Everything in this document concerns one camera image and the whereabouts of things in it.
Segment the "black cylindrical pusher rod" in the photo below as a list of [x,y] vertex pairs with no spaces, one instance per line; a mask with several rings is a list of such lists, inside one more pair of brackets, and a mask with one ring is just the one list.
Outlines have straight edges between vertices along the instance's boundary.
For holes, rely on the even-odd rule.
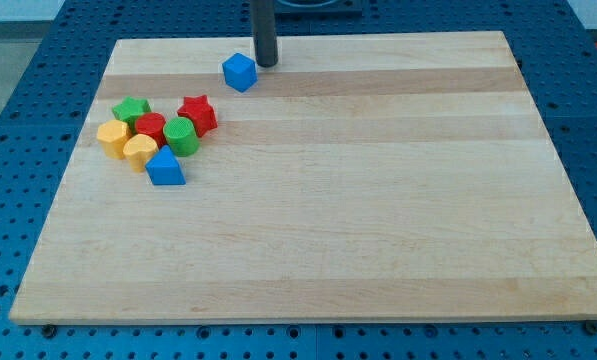
[[271,68],[278,62],[274,1],[251,0],[250,20],[256,63]]

